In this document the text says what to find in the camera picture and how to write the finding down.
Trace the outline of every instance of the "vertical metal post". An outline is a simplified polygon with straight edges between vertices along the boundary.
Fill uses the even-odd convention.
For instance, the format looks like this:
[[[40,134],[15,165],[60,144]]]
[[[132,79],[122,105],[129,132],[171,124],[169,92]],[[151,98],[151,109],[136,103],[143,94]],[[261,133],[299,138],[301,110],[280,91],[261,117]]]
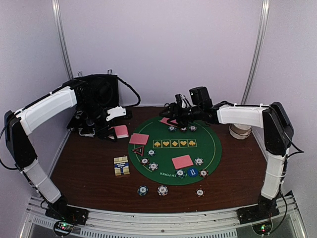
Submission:
[[[256,71],[257,71],[257,67],[258,67],[258,63],[259,63],[259,59],[260,59],[260,52],[262,49],[262,44],[263,44],[263,40],[264,40],[264,36],[265,36],[265,32],[266,32],[269,2],[270,2],[269,0],[263,0],[263,3],[262,3],[262,12],[261,12],[260,23],[259,23],[258,38],[257,38],[257,42],[256,42],[256,47],[254,50],[254,55],[253,55],[253,59],[252,59],[252,63],[251,63],[248,81],[246,84],[246,88],[244,90],[241,104],[246,103],[246,101],[249,97],[249,94],[250,94],[250,90],[252,87],[254,77],[256,75]]]
[[[52,4],[53,4],[53,13],[54,13],[55,23],[57,27],[57,32],[58,32],[60,47],[63,54],[63,60],[64,60],[66,72],[68,75],[68,79],[72,80],[74,76],[72,73],[69,56],[68,56],[68,52],[66,48],[66,41],[65,41],[64,30],[63,30],[63,25],[61,21],[60,9],[59,9],[59,0],[52,0]]]

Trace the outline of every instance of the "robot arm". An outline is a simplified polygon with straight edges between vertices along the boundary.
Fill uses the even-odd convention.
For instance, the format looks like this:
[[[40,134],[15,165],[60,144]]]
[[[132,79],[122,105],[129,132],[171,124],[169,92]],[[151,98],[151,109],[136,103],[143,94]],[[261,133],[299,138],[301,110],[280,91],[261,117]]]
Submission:
[[[255,208],[238,211],[241,223],[264,219],[276,215],[275,200],[286,174],[287,156],[294,134],[293,126],[279,102],[271,105],[237,105],[226,101],[213,105],[206,87],[190,90],[195,106],[184,106],[183,95],[175,95],[176,103],[168,106],[160,116],[169,118],[168,123],[185,127],[189,122],[203,120],[212,124],[244,124],[264,129],[267,168],[264,185]]]
[[[112,119],[124,117],[127,114],[123,107],[115,107],[106,111],[94,100],[94,92],[88,82],[72,80],[15,113],[7,112],[4,118],[7,125],[6,146],[14,158],[17,168],[24,174],[31,186],[49,203],[51,210],[49,209],[47,214],[51,212],[51,216],[54,218],[62,216],[68,222],[74,222],[74,217],[79,217],[78,214],[81,214],[81,217],[82,214],[87,217],[86,212],[78,211],[79,209],[70,211],[66,207],[67,199],[41,168],[28,136],[50,118],[74,106],[83,109],[95,123],[99,138],[108,137]],[[84,221],[79,222],[79,219],[76,220],[78,224],[84,223]]]

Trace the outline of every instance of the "green poker mat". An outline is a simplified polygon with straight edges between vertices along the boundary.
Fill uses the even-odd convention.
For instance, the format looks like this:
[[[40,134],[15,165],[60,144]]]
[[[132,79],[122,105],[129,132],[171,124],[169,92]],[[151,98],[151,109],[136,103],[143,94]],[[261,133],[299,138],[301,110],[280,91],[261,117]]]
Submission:
[[[190,177],[187,171],[196,168],[198,171],[207,170],[209,175],[215,171],[221,159],[221,142],[216,133],[203,122],[194,122],[192,125],[197,130],[189,129],[181,132],[180,129],[170,132],[169,125],[160,122],[162,117],[150,119],[139,125],[134,133],[147,134],[149,139],[144,146],[143,156],[133,152],[133,149],[142,145],[129,144],[128,151],[130,161],[134,167],[145,177],[165,185],[187,185],[203,180],[199,175]],[[149,150],[155,150],[155,155],[148,155]],[[176,169],[172,158],[190,155],[193,165],[182,168],[186,172],[184,178],[176,176]],[[204,160],[200,166],[196,166],[194,160],[199,157]],[[142,158],[148,158],[150,163],[157,163],[158,169],[151,171],[148,165],[141,164]]]

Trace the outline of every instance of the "wooden table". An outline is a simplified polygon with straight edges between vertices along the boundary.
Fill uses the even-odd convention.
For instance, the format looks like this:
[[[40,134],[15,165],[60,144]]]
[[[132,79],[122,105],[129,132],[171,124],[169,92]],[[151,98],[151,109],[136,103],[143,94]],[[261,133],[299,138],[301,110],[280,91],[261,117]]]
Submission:
[[[133,119],[125,120],[129,133],[142,122],[156,117],[162,108],[133,108]],[[52,180],[70,205],[120,212],[171,213],[209,211],[251,205],[263,185],[266,161],[253,135],[234,139],[227,125],[212,125],[222,144],[217,169],[201,182],[170,186],[167,196],[158,196],[160,185],[141,175],[130,163],[130,175],[114,175],[113,158],[128,155],[129,138],[117,143],[71,133],[53,172]],[[149,192],[140,197],[137,189]],[[195,191],[203,188],[204,197]]]

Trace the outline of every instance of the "yellow and blue box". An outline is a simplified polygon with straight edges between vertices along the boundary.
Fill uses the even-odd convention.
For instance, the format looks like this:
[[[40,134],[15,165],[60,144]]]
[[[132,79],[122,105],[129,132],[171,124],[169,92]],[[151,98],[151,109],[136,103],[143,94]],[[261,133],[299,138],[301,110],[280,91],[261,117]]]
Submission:
[[[114,158],[114,174],[116,176],[130,174],[127,156]]]

